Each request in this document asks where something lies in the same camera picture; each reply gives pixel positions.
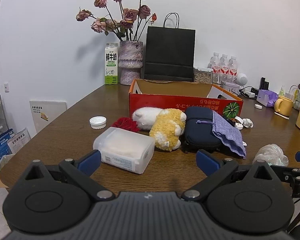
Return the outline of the iridescent plastic wrap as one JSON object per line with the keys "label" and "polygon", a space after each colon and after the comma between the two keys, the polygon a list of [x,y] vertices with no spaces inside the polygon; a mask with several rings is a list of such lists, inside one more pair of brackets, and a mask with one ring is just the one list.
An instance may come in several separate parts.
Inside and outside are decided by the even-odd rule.
{"label": "iridescent plastic wrap", "polygon": [[260,148],[253,159],[253,163],[258,160],[266,161],[269,166],[276,165],[286,167],[289,164],[288,157],[284,155],[282,148],[277,144],[269,144]]}

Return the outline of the navy blue zip case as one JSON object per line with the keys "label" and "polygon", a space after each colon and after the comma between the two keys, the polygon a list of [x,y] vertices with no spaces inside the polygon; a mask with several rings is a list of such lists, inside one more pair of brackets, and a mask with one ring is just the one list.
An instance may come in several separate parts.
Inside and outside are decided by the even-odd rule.
{"label": "navy blue zip case", "polygon": [[209,108],[196,106],[185,110],[187,116],[185,131],[180,136],[182,151],[196,153],[199,150],[205,150],[209,153],[219,152],[229,156],[237,155],[232,153],[228,147],[222,144],[220,139],[213,135],[212,125],[196,123],[197,120],[212,121],[212,112],[213,110]]}

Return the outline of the translucent plastic wipes box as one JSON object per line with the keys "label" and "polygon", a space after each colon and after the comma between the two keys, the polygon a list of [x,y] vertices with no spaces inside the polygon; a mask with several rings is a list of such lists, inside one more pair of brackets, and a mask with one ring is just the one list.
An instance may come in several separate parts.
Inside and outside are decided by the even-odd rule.
{"label": "translucent plastic wipes box", "polygon": [[143,134],[110,127],[99,135],[93,149],[100,151],[102,162],[142,174],[154,153],[154,139]]}

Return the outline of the purple fabric drawstring pouch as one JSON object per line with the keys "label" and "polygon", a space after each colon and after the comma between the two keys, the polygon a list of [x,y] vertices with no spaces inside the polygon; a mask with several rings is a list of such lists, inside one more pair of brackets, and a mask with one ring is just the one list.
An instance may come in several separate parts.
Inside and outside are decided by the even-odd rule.
{"label": "purple fabric drawstring pouch", "polygon": [[224,146],[228,147],[232,153],[237,154],[243,159],[246,158],[247,153],[243,145],[241,132],[228,123],[221,115],[213,111],[212,121],[197,120],[196,123],[212,125],[213,135],[220,139]]}

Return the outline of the white ribbed bottle cap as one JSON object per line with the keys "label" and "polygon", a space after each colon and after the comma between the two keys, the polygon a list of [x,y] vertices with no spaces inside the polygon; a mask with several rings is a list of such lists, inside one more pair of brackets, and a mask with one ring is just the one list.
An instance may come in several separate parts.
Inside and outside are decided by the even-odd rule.
{"label": "white ribbed bottle cap", "polygon": [[103,129],[107,125],[107,119],[104,116],[94,116],[89,120],[92,129]]}

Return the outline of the yellow white plush toy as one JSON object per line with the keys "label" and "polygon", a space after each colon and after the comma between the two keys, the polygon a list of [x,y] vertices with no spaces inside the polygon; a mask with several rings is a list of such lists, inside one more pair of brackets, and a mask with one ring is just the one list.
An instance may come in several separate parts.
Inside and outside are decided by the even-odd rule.
{"label": "yellow white plush toy", "polygon": [[175,108],[142,107],[132,114],[140,130],[149,131],[155,147],[172,152],[181,146],[179,137],[185,131],[186,114]]}

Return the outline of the yellow ceramic mug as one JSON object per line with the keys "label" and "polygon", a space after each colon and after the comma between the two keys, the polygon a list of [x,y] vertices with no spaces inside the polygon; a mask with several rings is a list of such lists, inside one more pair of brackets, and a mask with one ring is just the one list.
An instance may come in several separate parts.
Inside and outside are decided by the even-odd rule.
{"label": "yellow ceramic mug", "polygon": [[274,111],[283,116],[289,117],[293,108],[293,101],[285,96],[280,96],[275,102]]}

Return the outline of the small white round disc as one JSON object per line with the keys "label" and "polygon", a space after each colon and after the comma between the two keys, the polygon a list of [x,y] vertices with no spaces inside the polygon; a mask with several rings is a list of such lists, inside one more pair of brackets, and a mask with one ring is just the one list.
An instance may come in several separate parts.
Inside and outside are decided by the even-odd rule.
{"label": "small white round disc", "polygon": [[255,106],[256,109],[262,109],[261,105],[255,104],[254,106]]}

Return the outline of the red orange cardboard box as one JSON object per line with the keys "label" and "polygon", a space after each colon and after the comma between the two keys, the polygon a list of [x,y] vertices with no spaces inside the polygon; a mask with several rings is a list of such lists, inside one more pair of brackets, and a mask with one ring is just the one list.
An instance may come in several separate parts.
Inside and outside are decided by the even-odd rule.
{"label": "red orange cardboard box", "polygon": [[129,89],[129,114],[142,107],[206,107],[227,118],[239,116],[243,100],[213,84],[135,79]]}

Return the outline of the clear container with seeds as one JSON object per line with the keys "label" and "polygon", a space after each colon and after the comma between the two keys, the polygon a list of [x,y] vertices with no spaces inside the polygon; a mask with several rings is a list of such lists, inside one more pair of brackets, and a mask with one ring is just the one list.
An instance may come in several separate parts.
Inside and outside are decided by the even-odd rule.
{"label": "clear container with seeds", "polygon": [[212,68],[194,67],[193,80],[197,83],[211,84],[212,83]]}

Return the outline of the middle clear water bottle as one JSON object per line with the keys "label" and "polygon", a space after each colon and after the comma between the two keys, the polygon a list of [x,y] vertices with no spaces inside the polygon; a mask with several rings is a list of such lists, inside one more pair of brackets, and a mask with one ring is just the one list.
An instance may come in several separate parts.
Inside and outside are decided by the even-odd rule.
{"label": "middle clear water bottle", "polygon": [[229,61],[228,56],[226,54],[223,54],[220,58],[220,67],[220,82],[226,83],[229,74]]}

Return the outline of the left clear water bottle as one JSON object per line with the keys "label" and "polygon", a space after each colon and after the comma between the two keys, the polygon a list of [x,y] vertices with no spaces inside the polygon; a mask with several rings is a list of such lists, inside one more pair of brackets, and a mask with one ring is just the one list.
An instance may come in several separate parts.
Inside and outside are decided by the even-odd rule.
{"label": "left clear water bottle", "polygon": [[208,68],[212,69],[212,82],[214,84],[220,83],[220,71],[221,71],[221,63],[219,58],[219,53],[214,52],[213,57],[211,57],[210,62],[208,64]]}

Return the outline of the green white milk carton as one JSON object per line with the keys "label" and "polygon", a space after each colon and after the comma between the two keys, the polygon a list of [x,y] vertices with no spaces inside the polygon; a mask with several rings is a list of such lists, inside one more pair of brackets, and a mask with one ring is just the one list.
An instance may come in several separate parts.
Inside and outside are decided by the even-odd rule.
{"label": "green white milk carton", "polygon": [[104,75],[106,85],[117,85],[118,83],[118,46],[118,43],[108,43],[104,50]]}

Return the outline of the purple marbled ceramic vase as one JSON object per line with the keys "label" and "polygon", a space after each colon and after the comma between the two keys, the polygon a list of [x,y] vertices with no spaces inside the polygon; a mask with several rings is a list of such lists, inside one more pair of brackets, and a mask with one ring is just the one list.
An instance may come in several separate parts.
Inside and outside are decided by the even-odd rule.
{"label": "purple marbled ceramic vase", "polygon": [[121,41],[119,48],[120,83],[130,86],[140,78],[143,67],[143,42]]}

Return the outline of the white board against wall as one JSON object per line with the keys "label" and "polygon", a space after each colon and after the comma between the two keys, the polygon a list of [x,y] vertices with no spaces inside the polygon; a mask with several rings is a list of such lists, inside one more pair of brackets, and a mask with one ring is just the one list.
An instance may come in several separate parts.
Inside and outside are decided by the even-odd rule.
{"label": "white board against wall", "polygon": [[30,100],[30,109],[36,132],[39,133],[55,118],[67,110],[64,101],[35,101]]}

